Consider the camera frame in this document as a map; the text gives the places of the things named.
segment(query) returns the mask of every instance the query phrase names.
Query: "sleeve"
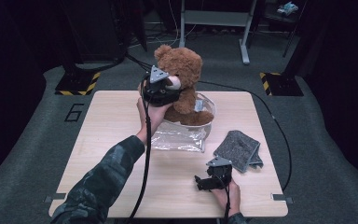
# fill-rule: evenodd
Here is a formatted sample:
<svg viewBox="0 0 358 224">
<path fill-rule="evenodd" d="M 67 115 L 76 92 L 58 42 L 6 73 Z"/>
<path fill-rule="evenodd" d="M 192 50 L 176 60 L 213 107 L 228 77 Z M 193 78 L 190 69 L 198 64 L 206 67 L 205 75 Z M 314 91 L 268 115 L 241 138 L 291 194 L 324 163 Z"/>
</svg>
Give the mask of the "sleeve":
<svg viewBox="0 0 358 224">
<path fill-rule="evenodd" d="M 104 223 L 129 178 L 133 164 L 145 152 L 135 135 L 113 146 L 102 160 L 69 191 L 51 223 Z"/>
<path fill-rule="evenodd" d="M 246 220 L 242 213 L 237 213 L 228 218 L 228 224 L 246 224 Z"/>
</svg>

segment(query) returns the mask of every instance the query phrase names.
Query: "teddy bear head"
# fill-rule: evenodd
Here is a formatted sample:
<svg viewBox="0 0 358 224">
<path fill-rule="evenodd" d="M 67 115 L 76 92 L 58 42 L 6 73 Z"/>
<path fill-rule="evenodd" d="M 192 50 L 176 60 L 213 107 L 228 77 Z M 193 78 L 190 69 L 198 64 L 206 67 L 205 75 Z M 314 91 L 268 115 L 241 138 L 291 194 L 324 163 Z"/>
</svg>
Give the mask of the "teddy bear head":
<svg viewBox="0 0 358 224">
<path fill-rule="evenodd" d="M 194 87 L 200 79 L 202 58 L 191 49 L 162 45 L 155 50 L 155 58 L 159 69 L 180 80 L 181 90 Z"/>
</svg>

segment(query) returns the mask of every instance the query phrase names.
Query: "teddy bear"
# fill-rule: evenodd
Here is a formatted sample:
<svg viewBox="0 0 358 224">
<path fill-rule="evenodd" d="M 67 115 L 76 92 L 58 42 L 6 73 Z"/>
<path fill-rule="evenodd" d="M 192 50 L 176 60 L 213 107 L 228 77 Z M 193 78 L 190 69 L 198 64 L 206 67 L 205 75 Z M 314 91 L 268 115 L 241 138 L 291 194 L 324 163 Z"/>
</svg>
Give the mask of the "teddy bear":
<svg viewBox="0 0 358 224">
<path fill-rule="evenodd" d="M 213 114 L 206 110 L 196 111 L 196 84 L 200 80 L 202 58 L 191 49 L 176 48 L 168 45 L 158 47 L 154 56 L 158 68 L 169 74 L 168 88 L 180 90 L 179 99 L 165 113 L 165 119 L 170 122 L 180 122 L 182 125 L 200 126 L 213 120 Z"/>
</svg>

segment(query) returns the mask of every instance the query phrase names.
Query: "wooden table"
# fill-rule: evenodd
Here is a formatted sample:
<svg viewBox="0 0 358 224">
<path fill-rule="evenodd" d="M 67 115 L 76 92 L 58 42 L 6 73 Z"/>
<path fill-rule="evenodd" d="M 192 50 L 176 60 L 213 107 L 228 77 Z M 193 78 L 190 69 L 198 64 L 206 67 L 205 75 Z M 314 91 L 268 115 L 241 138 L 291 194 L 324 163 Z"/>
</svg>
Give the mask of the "wooden table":
<svg viewBox="0 0 358 224">
<path fill-rule="evenodd" d="M 135 217 L 206 218 L 222 217 L 211 192 L 198 190 L 194 175 L 207 178 L 206 162 L 223 142 L 228 131 L 240 130 L 261 143 L 262 169 L 248 168 L 245 174 L 233 169 L 241 186 L 241 211 L 246 217 L 283 217 L 286 202 L 273 201 L 271 193 L 282 194 L 251 95 L 243 91 L 201 91 L 216 104 L 212 130 L 205 152 L 152 149 L 145 196 Z M 97 91 L 89 106 L 57 193 L 68 193 L 82 176 L 97 164 L 106 151 L 140 128 L 137 91 Z M 138 199 L 145 168 L 145 154 L 135 163 L 132 174 L 109 210 L 109 217 L 129 217 Z M 52 215 L 64 199 L 53 200 Z"/>
</svg>

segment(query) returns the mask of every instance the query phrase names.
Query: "gray carpet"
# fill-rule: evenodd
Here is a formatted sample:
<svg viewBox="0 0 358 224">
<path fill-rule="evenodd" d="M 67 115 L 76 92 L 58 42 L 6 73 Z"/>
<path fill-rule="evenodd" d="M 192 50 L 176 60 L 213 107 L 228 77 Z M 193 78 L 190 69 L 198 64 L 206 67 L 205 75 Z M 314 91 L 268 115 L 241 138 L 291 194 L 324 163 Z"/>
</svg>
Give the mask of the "gray carpet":
<svg viewBox="0 0 358 224">
<path fill-rule="evenodd" d="M 293 197 L 295 203 L 288 205 L 286 217 L 253 218 L 250 223 L 358 223 L 358 171 L 344 159 L 326 132 L 321 110 L 305 81 L 296 78 L 304 92 L 303 97 L 267 96 L 263 90 L 259 73 L 282 72 L 296 43 L 283 58 L 286 44 L 283 35 L 256 35 L 249 49 L 251 63 L 244 65 L 239 38 L 240 35 L 198 35 L 187 40 L 186 46 L 195 50 L 204 61 L 202 81 L 257 94 L 266 102 L 287 137 L 293 172 L 285 195 Z M 129 54 L 142 62 L 156 64 L 153 51 L 159 45 L 159 42 L 149 43 L 148 52 L 140 46 L 131 47 Z M 116 67 L 102 71 L 92 94 L 101 90 L 136 90 L 144 73 L 138 64 L 126 59 Z M 54 88 L 62 75 L 60 67 L 46 72 L 48 84 L 44 97 L 0 167 L 0 223 L 49 222 L 50 204 L 44 200 L 55 193 L 59 185 L 92 99 L 92 94 L 55 95 Z M 198 90 L 236 91 L 204 83 L 199 83 Z M 284 185 L 289 174 L 287 146 L 267 109 L 254 99 L 278 177 Z M 76 108 L 82 111 L 79 121 L 65 122 L 73 104 L 83 104 Z M 201 220 L 176 220 L 174 223 L 201 223 Z"/>
</svg>

